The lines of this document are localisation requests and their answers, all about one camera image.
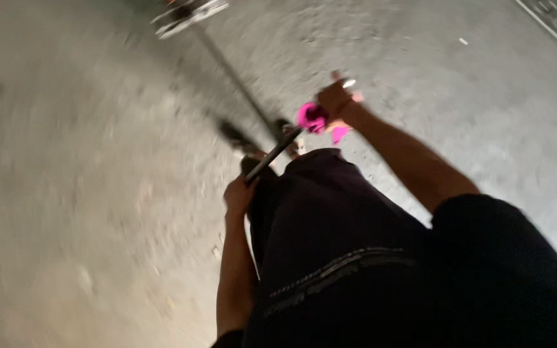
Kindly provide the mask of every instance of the black shirt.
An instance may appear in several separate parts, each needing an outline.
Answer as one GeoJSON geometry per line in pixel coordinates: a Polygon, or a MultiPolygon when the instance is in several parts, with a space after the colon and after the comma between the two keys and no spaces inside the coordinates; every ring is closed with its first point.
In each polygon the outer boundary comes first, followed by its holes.
{"type": "Polygon", "coordinates": [[[557,346],[557,253],[512,205],[448,199],[427,229],[336,149],[271,182],[255,308],[215,347],[557,346]]]}

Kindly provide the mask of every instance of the person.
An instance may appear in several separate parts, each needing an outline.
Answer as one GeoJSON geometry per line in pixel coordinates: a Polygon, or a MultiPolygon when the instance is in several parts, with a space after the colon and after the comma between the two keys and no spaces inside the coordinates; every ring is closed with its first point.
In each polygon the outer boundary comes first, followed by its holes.
{"type": "MultiPolygon", "coordinates": [[[[338,149],[295,157],[250,186],[236,178],[224,195],[214,347],[557,346],[557,253],[522,212],[375,117],[341,81],[318,103],[375,148],[432,227],[338,149]]],[[[255,163],[245,158],[244,174],[255,163]]]]}

